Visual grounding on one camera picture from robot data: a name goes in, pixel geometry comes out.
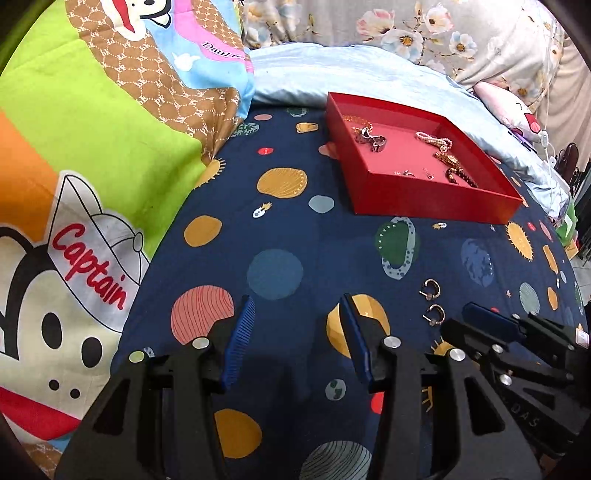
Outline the gold hoop earring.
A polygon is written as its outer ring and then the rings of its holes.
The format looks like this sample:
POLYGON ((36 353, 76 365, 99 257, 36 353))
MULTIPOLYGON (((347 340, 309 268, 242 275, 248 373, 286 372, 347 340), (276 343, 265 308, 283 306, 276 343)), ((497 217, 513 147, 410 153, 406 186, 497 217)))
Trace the gold hoop earring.
POLYGON ((422 295, 427 301, 433 301, 441 296, 442 288, 438 281, 433 278, 426 279, 419 294, 422 295))
POLYGON ((446 311, 439 304, 430 305, 422 317, 429 323, 431 327, 440 326, 446 320, 446 311))

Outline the red jewelry tray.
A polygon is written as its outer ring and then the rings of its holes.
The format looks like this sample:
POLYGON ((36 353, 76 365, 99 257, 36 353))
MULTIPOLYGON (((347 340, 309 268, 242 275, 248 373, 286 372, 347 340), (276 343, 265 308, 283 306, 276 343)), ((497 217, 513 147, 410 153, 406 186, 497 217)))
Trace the red jewelry tray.
POLYGON ((504 224, 522 205, 493 159, 443 116, 332 92, 325 121, 356 214, 504 224), (343 115, 365 118, 374 129, 356 133, 343 115), (436 151, 453 154, 463 171, 448 169, 434 157, 436 151), (394 175, 407 169, 415 178, 394 175))

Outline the silver triangle rhinestone earring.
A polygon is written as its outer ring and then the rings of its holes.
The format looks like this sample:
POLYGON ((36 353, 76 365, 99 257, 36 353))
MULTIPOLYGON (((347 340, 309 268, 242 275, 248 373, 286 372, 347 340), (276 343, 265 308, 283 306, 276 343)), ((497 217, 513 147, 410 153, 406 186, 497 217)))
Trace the silver triangle rhinestone earring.
POLYGON ((427 169, 423 169, 425 176, 429 179, 429 180, 434 180, 435 176, 433 174, 431 174, 427 169))

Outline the silver infinity rhinestone earring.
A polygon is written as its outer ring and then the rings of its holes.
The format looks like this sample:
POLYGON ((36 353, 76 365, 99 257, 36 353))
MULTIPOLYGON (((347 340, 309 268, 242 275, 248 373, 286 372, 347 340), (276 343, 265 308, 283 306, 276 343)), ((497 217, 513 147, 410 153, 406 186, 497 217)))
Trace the silver infinity rhinestone earring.
POLYGON ((410 170, 405 170, 405 171, 394 171, 394 175, 397 176, 405 176, 405 177, 414 177, 415 178, 415 174, 413 172, 411 172, 410 170))

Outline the gold wristwatch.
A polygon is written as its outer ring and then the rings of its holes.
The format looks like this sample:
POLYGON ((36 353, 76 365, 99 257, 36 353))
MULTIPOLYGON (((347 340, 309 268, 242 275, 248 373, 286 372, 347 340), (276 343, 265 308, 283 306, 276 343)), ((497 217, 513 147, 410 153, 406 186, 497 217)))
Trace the gold wristwatch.
POLYGON ((455 171, 456 173, 462 172, 463 167, 460 161, 451 153, 445 151, 436 151, 434 157, 441 161, 448 169, 455 171))

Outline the pink white plush toy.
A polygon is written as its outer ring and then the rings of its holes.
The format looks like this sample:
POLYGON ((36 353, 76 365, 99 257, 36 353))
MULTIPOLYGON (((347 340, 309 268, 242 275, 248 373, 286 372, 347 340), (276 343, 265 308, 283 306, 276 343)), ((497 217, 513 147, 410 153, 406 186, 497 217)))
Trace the pink white plush toy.
POLYGON ((531 143, 542 141, 543 128, 540 122, 516 95, 488 82, 478 82, 473 90, 486 108, 510 131, 531 143))

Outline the gold braided bangle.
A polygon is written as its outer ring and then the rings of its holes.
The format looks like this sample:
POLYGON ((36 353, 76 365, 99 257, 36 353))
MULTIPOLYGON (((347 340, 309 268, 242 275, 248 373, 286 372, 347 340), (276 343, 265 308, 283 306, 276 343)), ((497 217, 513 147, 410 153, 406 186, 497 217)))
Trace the gold braided bangle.
POLYGON ((366 130, 367 132, 370 133, 374 129, 372 122, 370 122, 369 120, 362 118, 360 116, 343 115, 342 120, 344 120, 346 123, 349 123, 349 127, 351 127, 351 129, 356 133, 358 133, 362 130, 366 130))

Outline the colourful monkey cartoon quilt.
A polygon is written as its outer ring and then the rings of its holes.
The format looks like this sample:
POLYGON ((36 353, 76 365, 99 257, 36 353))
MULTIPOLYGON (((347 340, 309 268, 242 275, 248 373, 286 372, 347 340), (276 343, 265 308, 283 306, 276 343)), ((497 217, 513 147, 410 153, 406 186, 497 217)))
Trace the colourful monkey cartoon quilt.
POLYGON ((1 5, 1 475, 49 479, 247 113, 238 1, 1 5))

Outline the light blue pillow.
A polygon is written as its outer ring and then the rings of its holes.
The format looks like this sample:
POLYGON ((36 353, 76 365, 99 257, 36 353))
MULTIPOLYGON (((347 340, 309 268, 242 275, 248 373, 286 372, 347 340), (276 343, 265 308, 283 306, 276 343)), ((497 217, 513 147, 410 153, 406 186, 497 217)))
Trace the light blue pillow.
POLYGON ((520 144, 477 96, 442 73, 365 45, 288 43, 253 50, 250 59, 256 103, 319 109, 335 92, 439 114, 512 169, 551 219, 561 221, 566 216, 571 195, 564 182, 520 144))

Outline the grey floral blanket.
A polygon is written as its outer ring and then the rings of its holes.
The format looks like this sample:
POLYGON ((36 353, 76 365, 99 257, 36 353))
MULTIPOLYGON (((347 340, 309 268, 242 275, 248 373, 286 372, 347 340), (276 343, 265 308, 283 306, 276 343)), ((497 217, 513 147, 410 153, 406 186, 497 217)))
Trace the grey floral blanket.
POLYGON ((590 155, 590 69, 540 1, 242 1, 243 41, 380 47, 471 87, 516 95, 553 146, 590 155))

